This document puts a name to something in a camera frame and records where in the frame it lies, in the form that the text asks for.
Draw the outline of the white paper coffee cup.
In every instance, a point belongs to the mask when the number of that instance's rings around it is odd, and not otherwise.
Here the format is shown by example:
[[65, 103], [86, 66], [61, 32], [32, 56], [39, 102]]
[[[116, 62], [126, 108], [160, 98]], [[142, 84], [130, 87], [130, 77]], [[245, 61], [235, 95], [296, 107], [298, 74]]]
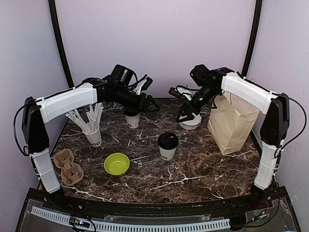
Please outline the white paper coffee cup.
[[126, 117], [126, 122], [129, 126], [129, 128], [131, 129], [136, 129], [139, 126], [139, 122], [140, 122], [140, 115], [137, 114], [135, 116], [127, 116]]

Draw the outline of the black plastic cup lid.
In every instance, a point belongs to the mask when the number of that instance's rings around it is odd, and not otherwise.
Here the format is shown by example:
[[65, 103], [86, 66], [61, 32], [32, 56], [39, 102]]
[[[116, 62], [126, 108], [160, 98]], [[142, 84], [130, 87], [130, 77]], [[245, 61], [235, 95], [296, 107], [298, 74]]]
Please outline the black plastic cup lid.
[[179, 144], [178, 137], [172, 132], [165, 132], [158, 137], [158, 145], [166, 150], [175, 149]]

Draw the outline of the brown paper takeout bag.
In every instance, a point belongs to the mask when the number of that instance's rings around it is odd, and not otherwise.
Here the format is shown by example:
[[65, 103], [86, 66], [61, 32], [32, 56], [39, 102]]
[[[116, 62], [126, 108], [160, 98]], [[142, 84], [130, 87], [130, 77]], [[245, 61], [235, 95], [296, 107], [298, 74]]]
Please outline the brown paper takeout bag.
[[208, 129], [222, 155], [229, 155], [242, 149], [259, 110], [245, 100], [225, 92], [214, 99], [217, 106], [211, 109]]

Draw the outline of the brown cardboard cup carrier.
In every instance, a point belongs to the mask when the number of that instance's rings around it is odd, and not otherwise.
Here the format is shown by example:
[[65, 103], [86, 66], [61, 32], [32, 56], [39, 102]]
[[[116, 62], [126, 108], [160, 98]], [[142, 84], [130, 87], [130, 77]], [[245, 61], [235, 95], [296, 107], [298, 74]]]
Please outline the brown cardboard cup carrier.
[[70, 149], [63, 149], [54, 155], [54, 164], [61, 169], [60, 176], [66, 186], [74, 186], [84, 177], [81, 166], [74, 162], [74, 158]]

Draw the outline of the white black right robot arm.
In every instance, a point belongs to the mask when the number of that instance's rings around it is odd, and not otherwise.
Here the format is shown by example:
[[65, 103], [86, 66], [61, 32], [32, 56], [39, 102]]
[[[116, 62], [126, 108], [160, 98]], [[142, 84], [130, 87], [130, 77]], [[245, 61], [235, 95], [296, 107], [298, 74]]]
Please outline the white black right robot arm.
[[196, 65], [190, 77], [199, 87], [191, 97], [187, 95], [191, 89], [181, 85], [169, 91], [177, 98], [186, 98], [176, 117], [178, 123], [196, 119], [203, 106], [224, 93], [239, 97], [263, 114], [260, 128], [262, 154], [254, 186], [260, 190], [269, 188], [279, 168], [279, 158], [290, 123], [287, 95], [268, 90], [227, 67], [209, 70], [203, 64]]

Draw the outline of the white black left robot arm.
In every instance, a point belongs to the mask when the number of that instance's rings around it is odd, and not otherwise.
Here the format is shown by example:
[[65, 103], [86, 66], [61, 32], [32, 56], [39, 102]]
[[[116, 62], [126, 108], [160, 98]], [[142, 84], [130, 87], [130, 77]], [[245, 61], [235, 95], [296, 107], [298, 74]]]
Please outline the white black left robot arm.
[[115, 102], [130, 112], [157, 112], [159, 106], [151, 95], [145, 93], [152, 84], [152, 78], [145, 76], [133, 87], [112, 83], [107, 78], [89, 77], [78, 86], [45, 97], [25, 99], [15, 113], [13, 123], [22, 114], [21, 131], [25, 145], [15, 143], [25, 157], [30, 157], [35, 174], [45, 190], [51, 194], [49, 203], [58, 211], [68, 207], [68, 199], [61, 190], [59, 179], [51, 161], [50, 140], [46, 126], [64, 114], [99, 102]]

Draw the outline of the white scalloped ceramic bowl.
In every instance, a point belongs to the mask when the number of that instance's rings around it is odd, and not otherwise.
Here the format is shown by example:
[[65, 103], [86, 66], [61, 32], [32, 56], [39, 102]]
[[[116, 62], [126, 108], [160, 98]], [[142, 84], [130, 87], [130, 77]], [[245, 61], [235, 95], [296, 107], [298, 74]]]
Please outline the white scalloped ceramic bowl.
[[179, 123], [179, 125], [183, 129], [185, 129], [185, 130], [195, 130], [201, 124], [201, 121], [202, 121], [201, 115], [200, 114], [198, 114], [198, 115], [192, 114], [192, 115], [194, 116], [194, 119]]

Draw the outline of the bundle of white wrapped straws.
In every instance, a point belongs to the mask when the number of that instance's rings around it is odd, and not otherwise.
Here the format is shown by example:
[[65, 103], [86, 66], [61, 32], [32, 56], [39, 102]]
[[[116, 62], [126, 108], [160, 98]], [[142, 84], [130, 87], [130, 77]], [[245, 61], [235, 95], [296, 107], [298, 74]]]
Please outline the bundle of white wrapped straws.
[[86, 111], [83, 118], [77, 109], [69, 111], [65, 116], [75, 123], [85, 134], [93, 134], [99, 129], [103, 104], [96, 103], [95, 106], [89, 105], [89, 111]]

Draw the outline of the white cup holding straws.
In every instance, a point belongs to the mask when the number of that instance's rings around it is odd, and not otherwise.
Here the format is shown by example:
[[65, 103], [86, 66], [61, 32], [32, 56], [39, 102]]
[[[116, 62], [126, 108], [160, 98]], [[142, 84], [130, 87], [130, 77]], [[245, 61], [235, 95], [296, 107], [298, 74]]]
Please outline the white cup holding straws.
[[97, 129], [92, 133], [87, 133], [83, 131], [83, 134], [86, 136], [87, 140], [93, 147], [98, 147], [102, 143], [101, 133], [100, 130]]

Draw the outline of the lime green bowl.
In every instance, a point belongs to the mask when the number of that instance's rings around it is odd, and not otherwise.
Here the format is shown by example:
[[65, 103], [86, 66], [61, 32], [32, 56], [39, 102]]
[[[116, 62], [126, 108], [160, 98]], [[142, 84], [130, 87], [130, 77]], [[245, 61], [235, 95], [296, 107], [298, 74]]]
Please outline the lime green bowl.
[[129, 158], [123, 153], [110, 154], [104, 161], [105, 171], [113, 176], [126, 174], [130, 167]]

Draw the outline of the black front table rail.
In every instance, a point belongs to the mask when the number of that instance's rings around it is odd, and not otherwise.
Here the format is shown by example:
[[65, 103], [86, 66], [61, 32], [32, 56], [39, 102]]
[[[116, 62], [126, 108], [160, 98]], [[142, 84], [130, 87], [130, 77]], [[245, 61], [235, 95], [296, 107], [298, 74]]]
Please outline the black front table rail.
[[254, 208], [248, 206], [250, 195], [205, 201], [199, 203], [176, 203], [176, 204], [133, 204], [133, 203], [108, 203], [103, 201], [86, 200], [70, 196], [64, 196], [68, 211], [74, 216], [90, 218], [104, 218], [110, 216], [124, 217], [186, 217], [211, 215], [212, 217], [238, 217]]

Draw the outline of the black corner frame post right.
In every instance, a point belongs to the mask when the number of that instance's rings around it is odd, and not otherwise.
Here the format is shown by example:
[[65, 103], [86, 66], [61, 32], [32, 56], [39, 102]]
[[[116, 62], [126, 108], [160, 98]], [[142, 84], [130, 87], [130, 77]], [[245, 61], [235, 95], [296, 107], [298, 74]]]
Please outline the black corner frame post right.
[[256, 38], [257, 38], [259, 22], [260, 22], [260, 17], [261, 17], [261, 12], [262, 12], [262, 5], [263, 5], [263, 0], [256, 0], [255, 1], [252, 28], [251, 28], [251, 33], [250, 33], [250, 37], [249, 37], [246, 56], [245, 56], [242, 71], [241, 71], [242, 76], [247, 76], [248, 71], [249, 71], [249, 67], [250, 67], [250, 63], [251, 63], [251, 60], [252, 60], [252, 57], [253, 57], [253, 51], [254, 51], [254, 47], [255, 47], [255, 42], [256, 42]]

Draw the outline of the black corner frame post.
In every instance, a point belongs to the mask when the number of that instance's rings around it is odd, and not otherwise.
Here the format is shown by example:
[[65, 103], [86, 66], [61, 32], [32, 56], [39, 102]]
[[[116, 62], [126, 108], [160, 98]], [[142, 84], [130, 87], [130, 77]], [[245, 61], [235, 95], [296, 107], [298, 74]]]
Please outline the black corner frame post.
[[58, 50], [58, 55], [60, 58], [60, 62], [62, 65], [62, 69], [65, 75], [66, 82], [68, 87], [75, 87], [76, 84], [73, 80], [73, 76], [71, 73], [70, 63], [67, 56], [67, 51], [65, 48], [65, 42], [62, 35], [62, 28], [60, 23], [60, 16], [58, 13], [57, 1], [56, 0], [49, 0], [48, 1], [49, 13], [52, 22], [54, 38], [56, 41], [56, 46]]
[[249, 37], [246, 56], [245, 56], [242, 71], [241, 71], [242, 76], [247, 76], [248, 71], [249, 71], [249, 67], [250, 67], [250, 63], [251, 63], [251, 60], [252, 60], [252, 57], [253, 57], [253, 51], [254, 51], [254, 47], [255, 47], [255, 42], [256, 42], [256, 38], [257, 38], [259, 22], [260, 22], [260, 17], [261, 17], [261, 12], [262, 12], [262, 5], [263, 5], [263, 0], [256, 0], [255, 1], [252, 28], [251, 28], [251, 33], [250, 33], [250, 37]]

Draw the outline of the black corner frame post left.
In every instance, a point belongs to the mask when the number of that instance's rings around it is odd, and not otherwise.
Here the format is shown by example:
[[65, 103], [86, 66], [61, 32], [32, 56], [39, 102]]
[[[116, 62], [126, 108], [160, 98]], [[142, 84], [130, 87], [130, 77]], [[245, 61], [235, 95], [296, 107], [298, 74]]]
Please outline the black corner frame post left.
[[58, 13], [57, 1], [56, 0], [49, 0], [48, 1], [49, 13], [52, 22], [54, 38], [56, 41], [56, 46], [58, 50], [58, 55], [60, 58], [60, 62], [62, 65], [62, 69], [65, 75], [66, 82], [68, 87], [75, 87], [76, 84], [73, 80], [73, 76], [71, 73], [70, 63], [67, 56], [67, 51], [65, 48], [65, 42], [62, 35], [62, 28], [60, 23], [60, 16]]

